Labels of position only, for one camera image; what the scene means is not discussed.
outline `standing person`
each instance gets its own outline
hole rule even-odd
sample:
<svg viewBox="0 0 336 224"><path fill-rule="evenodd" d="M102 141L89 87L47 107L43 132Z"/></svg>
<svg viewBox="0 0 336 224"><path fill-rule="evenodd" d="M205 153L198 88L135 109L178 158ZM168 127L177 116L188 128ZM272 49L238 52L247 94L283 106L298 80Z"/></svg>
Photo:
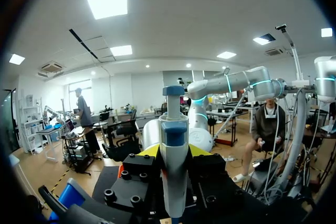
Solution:
<svg viewBox="0 0 336 224"><path fill-rule="evenodd" d="M82 89L77 88L75 90L76 97L78 98L78 110L79 112L75 115L79 116L80 120L80 125L82 127L92 127L93 126L93 121L91 118L91 112L89 107L86 104L86 101L84 100L84 97L81 95L82 94ZM93 154L96 154L97 152L101 153L102 151L100 150L96 135L94 131L90 131L85 135L86 140L89 143L90 150Z"/></svg>
<svg viewBox="0 0 336 224"><path fill-rule="evenodd" d="M277 105L274 99L266 99L266 103L257 110L252 125L252 139L245 146L243 155L243 172L233 178L238 183L248 175L248 168L252 160L252 152L262 150L266 152L273 151L274 141L276 141L277 151L283 145L285 140L286 115L281 107L279 107L279 115L277 115ZM277 138L277 123L279 117L279 129Z"/></svg>

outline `window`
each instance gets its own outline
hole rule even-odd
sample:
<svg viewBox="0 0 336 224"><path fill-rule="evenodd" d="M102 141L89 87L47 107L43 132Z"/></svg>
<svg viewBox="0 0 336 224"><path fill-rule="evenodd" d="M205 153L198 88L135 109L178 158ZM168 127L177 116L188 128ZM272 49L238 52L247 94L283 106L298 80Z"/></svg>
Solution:
<svg viewBox="0 0 336 224"><path fill-rule="evenodd" d="M70 103L70 110L78 108L75 90L77 88L82 89L82 96L84 97L86 104L92 110L92 83L91 80L80 81L69 84L69 103Z"/></svg>

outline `blue cap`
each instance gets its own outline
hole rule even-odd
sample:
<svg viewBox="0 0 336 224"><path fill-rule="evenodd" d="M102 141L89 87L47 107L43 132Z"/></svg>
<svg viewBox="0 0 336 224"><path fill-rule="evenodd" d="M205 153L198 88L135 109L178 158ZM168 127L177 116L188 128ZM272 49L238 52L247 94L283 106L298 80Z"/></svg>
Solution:
<svg viewBox="0 0 336 224"><path fill-rule="evenodd" d="M182 86L167 86L163 88L163 95L184 95L184 88Z"/></svg>
<svg viewBox="0 0 336 224"><path fill-rule="evenodd" d="M163 142L168 146L181 146L185 143L184 133L187 131L187 122L171 121L163 122L161 128L164 131Z"/></svg>

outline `face mask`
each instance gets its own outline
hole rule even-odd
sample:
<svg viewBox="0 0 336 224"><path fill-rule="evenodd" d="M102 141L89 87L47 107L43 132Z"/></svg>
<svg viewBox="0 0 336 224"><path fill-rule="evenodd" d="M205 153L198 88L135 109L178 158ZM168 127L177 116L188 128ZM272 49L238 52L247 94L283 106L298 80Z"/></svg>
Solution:
<svg viewBox="0 0 336 224"><path fill-rule="evenodd" d="M273 115L268 115L267 114L267 111L266 111L266 105L264 106L264 113L265 113L265 118L277 118L277 110L276 110L276 107L274 107L274 109L275 109L275 114L273 114Z"/></svg>

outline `white slipper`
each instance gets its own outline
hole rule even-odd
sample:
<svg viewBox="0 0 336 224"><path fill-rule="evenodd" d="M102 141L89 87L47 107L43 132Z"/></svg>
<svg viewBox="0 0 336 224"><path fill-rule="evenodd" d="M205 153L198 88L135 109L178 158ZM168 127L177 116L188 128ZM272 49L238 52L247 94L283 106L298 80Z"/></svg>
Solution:
<svg viewBox="0 0 336 224"><path fill-rule="evenodd" d="M246 178L248 178L248 175L244 176L243 174L240 173L240 174L234 176L232 180L233 180L234 183L239 183L239 182L243 181Z"/></svg>

